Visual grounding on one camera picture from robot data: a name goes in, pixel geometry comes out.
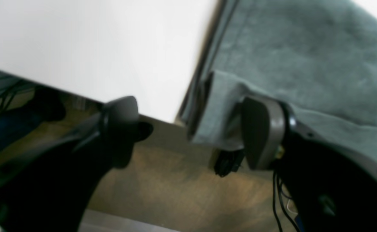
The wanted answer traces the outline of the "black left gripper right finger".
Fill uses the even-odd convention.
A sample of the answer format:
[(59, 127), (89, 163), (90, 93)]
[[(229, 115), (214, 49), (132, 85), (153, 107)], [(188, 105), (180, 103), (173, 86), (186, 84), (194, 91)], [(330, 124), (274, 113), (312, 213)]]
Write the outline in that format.
[(306, 232), (377, 232), (377, 162), (326, 141), (285, 103), (247, 96), (241, 132), (251, 170), (273, 170)]

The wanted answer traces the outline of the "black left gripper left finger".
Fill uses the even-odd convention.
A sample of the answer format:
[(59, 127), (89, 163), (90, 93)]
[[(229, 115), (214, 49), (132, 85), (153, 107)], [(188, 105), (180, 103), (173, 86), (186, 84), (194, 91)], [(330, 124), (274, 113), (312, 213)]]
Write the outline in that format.
[(124, 169), (138, 141), (135, 97), (102, 111), (56, 141), (0, 166), (0, 232), (76, 232), (101, 179)]

